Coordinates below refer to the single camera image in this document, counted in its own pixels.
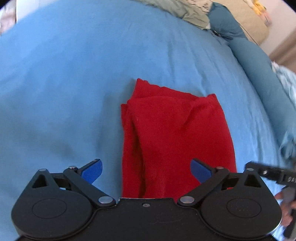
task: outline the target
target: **red garment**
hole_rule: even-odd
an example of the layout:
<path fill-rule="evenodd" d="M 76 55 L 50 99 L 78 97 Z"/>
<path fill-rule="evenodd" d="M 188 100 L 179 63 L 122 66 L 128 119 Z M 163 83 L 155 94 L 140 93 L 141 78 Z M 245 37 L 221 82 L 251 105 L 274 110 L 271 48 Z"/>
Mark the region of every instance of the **red garment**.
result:
<path fill-rule="evenodd" d="M 137 80 L 121 105 L 124 129 L 123 197 L 175 200 L 199 182 L 190 172 L 193 158 L 236 172 L 234 148 L 216 98 Z"/>

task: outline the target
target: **beige headboard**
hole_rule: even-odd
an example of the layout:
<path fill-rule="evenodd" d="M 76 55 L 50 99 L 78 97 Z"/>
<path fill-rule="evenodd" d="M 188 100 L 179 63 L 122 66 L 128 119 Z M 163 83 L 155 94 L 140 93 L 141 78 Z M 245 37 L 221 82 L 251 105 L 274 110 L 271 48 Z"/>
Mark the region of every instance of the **beige headboard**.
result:
<path fill-rule="evenodd" d="M 213 0 L 227 7 L 240 24 L 247 38 L 260 45 L 268 36 L 268 27 L 243 0 Z"/>

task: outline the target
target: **bolt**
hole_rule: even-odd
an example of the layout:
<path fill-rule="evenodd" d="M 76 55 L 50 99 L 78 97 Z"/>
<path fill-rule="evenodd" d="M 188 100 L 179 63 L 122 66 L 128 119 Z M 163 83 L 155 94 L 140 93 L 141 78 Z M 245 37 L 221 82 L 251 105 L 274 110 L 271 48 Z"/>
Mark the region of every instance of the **bolt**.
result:
<path fill-rule="evenodd" d="M 109 196 L 103 196 L 103 197 L 100 197 L 98 199 L 98 201 L 102 204 L 109 204 L 113 201 L 113 198 L 109 197 Z"/>
<path fill-rule="evenodd" d="M 183 196 L 180 198 L 180 202 L 184 204 L 190 204 L 193 203 L 195 199 L 191 196 Z"/>

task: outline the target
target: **bed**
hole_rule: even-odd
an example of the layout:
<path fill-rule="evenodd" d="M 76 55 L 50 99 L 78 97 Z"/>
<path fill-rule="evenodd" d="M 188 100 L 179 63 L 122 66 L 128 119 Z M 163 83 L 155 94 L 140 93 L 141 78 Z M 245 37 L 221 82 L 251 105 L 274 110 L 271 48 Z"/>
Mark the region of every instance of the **bed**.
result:
<path fill-rule="evenodd" d="M 196 96 L 215 93 L 239 172 L 252 160 L 286 165 L 228 42 L 157 8 L 132 0 L 55 2 L 1 36 L 0 66 L 0 240 L 17 238 L 10 211 L 39 168 L 61 172 L 100 158 L 94 185 L 120 197 L 120 104 L 137 78 Z"/>

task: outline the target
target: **teal cushion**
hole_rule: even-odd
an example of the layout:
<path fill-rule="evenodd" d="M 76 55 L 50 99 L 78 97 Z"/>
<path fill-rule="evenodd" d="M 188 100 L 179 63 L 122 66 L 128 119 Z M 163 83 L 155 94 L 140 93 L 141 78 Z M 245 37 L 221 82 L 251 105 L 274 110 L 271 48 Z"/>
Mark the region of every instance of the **teal cushion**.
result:
<path fill-rule="evenodd" d="M 235 20 L 228 8 L 220 3 L 213 3 L 208 17 L 211 30 L 220 34 L 225 40 L 230 40 L 234 37 L 247 39 L 239 23 Z"/>
<path fill-rule="evenodd" d="M 296 111 L 272 71 L 271 60 L 256 44 L 235 38 L 229 46 L 255 87 L 286 160 L 296 157 Z"/>

